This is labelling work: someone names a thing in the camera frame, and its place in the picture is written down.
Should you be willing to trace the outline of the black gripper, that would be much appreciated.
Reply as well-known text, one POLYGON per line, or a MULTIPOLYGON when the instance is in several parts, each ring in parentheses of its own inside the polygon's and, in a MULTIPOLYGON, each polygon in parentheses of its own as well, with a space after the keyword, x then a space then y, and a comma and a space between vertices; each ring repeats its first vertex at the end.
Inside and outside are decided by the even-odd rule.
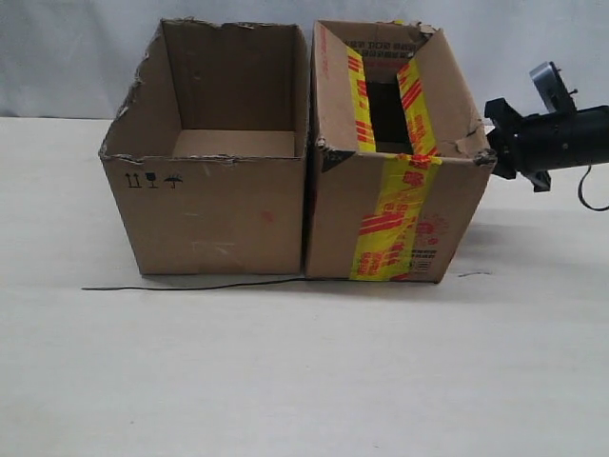
POLYGON ((493 173, 527 179, 534 192, 551 188, 549 170, 594 166, 608 162, 608 107, 572 113, 532 114, 522 118, 504 98, 485 102, 483 115, 496 129, 511 129, 507 144, 498 130, 488 133, 497 155, 493 173))

